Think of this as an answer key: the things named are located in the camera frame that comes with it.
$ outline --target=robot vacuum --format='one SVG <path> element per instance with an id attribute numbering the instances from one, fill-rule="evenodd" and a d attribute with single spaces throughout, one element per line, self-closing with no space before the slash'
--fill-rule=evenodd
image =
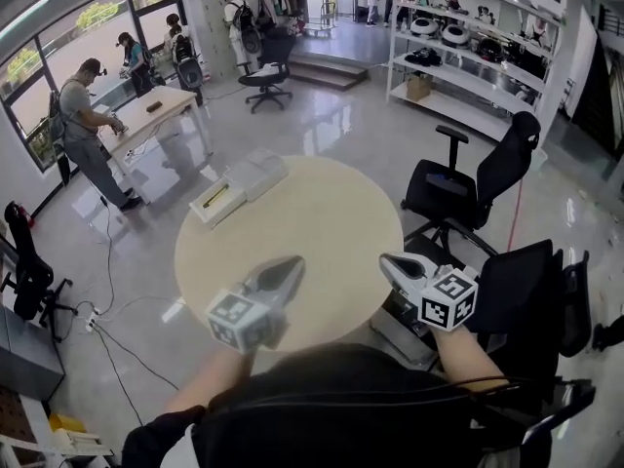
<path id="1" fill-rule="evenodd" d="M 431 37 L 438 30 L 438 24 L 431 19 L 417 18 L 409 27 L 412 35 Z"/>
<path id="2" fill-rule="evenodd" d="M 468 31 L 455 24 L 448 25 L 442 32 L 442 43 L 449 47 L 465 47 L 468 39 Z"/>
<path id="3" fill-rule="evenodd" d="M 481 59 L 489 60 L 490 62 L 501 62 L 503 60 L 503 48 L 496 40 L 491 38 L 484 38 L 479 43 L 477 54 L 481 56 Z"/>

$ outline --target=grey pants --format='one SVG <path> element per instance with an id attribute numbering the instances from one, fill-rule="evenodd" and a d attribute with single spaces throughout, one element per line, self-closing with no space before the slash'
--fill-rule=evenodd
<path id="1" fill-rule="evenodd" d="M 128 202 L 128 198 L 113 178 L 113 173 L 108 168 L 96 141 L 68 142 L 65 144 L 65 153 L 113 205 L 122 207 Z"/>

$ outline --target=ceiling light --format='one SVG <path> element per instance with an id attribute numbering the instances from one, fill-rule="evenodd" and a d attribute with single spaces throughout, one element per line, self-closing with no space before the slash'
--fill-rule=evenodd
<path id="1" fill-rule="evenodd" d="M 50 0 L 37 0 L 34 4 L 28 7 L 25 11 L 23 11 L 19 16 L 9 22 L 2 30 L 0 31 L 0 40 L 2 40 L 9 31 L 15 28 L 20 22 L 25 20 L 28 16 L 33 14 L 35 11 L 46 5 Z"/>

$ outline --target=woman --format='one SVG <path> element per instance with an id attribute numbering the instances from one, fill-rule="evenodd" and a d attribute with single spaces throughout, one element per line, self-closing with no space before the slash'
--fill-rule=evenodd
<path id="1" fill-rule="evenodd" d="M 193 41 L 191 40 L 188 26 L 180 25 L 179 16 L 177 14 L 169 14 L 167 16 L 167 26 L 170 28 L 170 30 L 165 33 L 165 50 L 172 56 L 175 72 L 177 73 L 177 78 L 179 80 L 179 85 L 186 92 L 194 92 L 196 94 L 195 99 L 197 100 L 197 105 L 202 105 L 204 103 L 204 98 L 202 96 L 201 87 L 189 87 L 186 83 L 186 76 L 182 74 L 179 70 L 179 61 L 181 60 L 181 58 L 178 57 L 178 54 L 176 53 L 176 41 L 179 37 L 184 37 L 188 39 L 191 49 L 190 54 L 192 54 L 193 57 L 195 56 L 195 48 L 193 47 Z"/>
<path id="2" fill-rule="evenodd" d="M 135 87 L 136 97 L 140 98 L 153 88 L 149 74 L 149 63 L 145 59 L 143 48 L 126 31 L 119 35 L 117 41 L 124 46 L 124 66 L 128 66 L 128 75 Z"/>
<path id="3" fill-rule="evenodd" d="M 369 5 L 369 18 L 367 20 L 367 26 L 377 26 L 377 20 L 379 19 L 377 5 L 379 0 L 368 0 L 367 3 Z"/>

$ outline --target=black shoe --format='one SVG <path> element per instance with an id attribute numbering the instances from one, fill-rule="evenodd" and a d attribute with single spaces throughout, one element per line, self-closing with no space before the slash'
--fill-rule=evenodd
<path id="1" fill-rule="evenodd" d="M 605 344 L 603 343 L 603 334 L 605 333 L 605 327 L 602 324 L 597 324 L 594 328 L 594 337 L 592 338 L 592 348 L 594 350 L 605 350 Z"/>
<path id="2" fill-rule="evenodd" d="M 140 198 L 130 198 L 124 206 L 119 207 L 119 210 L 122 213 L 129 212 L 130 210 L 134 210 L 137 206 L 142 204 L 142 202 L 143 200 Z"/>

